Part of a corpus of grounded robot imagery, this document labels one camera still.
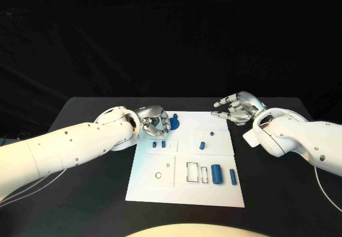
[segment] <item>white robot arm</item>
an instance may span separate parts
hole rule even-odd
[[[238,126],[254,120],[253,129],[243,136],[251,147],[262,144],[276,157],[296,152],[313,166],[342,176],[342,125],[309,122],[295,111],[269,109],[246,91],[225,97],[214,106],[230,102],[234,103],[230,113],[212,112],[212,115]]]
[[[156,129],[159,121],[163,130]],[[0,201],[32,181],[88,162],[110,150],[120,151],[137,144],[140,130],[152,136],[165,136],[169,129],[169,116],[161,106],[136,111],[114,107],[94,123],[81,123],[0,147]]]

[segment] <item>tabletop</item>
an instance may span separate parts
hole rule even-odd
[[[220,98],[83,98],[67,102],[49,131],[94,121],[114,106],[162,105],[169,111],[214,111]],[[260,98],[269,107],[312,117],[298,98]],[[296,153],[273,157],[251,148],[251,128],[228,121],[246,208],[126,201],[136,146],[71,168],[38,193],[0,210],[0,236],[116,237],[176,223],[243,228],[270,236],[341,236],[342,213],[318,186],[313,166]],[[318,170],[328,195],[342,206],[342,177]]]

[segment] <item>blue object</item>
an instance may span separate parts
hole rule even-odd
[[[199,149],[205,149],[205,142],[201,142]]]
[[[237,179],[236,179],[236,172],[234,169],[230,169],[230,178],[231,178],[231,184],[237,185]]]
[[[178,115],[174,114],[174,118],[171,118],[171,129],[175,130],[179,127],[179,120],[178,120]]]
[[[220,164],[212,164],[212,183],[223,184],[223,173]]]

